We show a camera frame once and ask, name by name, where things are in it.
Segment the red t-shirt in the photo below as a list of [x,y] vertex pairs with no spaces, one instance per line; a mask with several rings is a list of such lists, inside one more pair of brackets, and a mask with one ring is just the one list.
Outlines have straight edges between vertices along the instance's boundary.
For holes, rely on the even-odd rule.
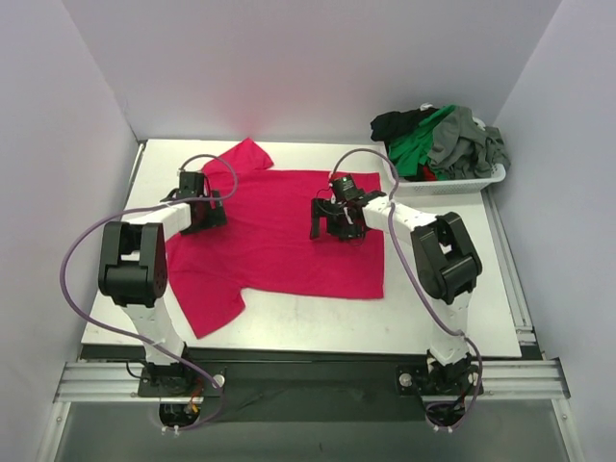
[[359,244],[324,235],[312,241],[311,200],[325,171],[276,170],[269,154],[246,139],[202,172],[221,193],[225,225],[167,241],[170,288],[196,338],[224,327],[244,310],[241,292],[380,299],[384,239]]

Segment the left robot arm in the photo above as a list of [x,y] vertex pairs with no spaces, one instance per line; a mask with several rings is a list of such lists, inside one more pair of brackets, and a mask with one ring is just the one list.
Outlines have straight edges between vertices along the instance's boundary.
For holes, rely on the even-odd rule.
[[171,395],[187,394],[198,373],[187,366],[187,347],[173,326],[164,296],[166,243],[227,223],[220,192],[202,172],[182,171],[164,206],[137,218],[104,225],[98,288],[133,324],[145,350],[143,378]]

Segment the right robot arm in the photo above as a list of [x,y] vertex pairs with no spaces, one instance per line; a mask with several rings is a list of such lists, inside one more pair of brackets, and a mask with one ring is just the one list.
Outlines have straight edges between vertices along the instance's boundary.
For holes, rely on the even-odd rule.
[[331,198],[311,201],[310,238],[320,236],[322,219],[326,232],[341,241],[362,239],[372,230],[387,234],[433,322],[426,353],[427,384],[447,393],[461,375],[474,380],[467,329],[482,263],[463,219],[456,213],[421,212],[385,192],[365,192],[349,174],[332,179],[329,187]]

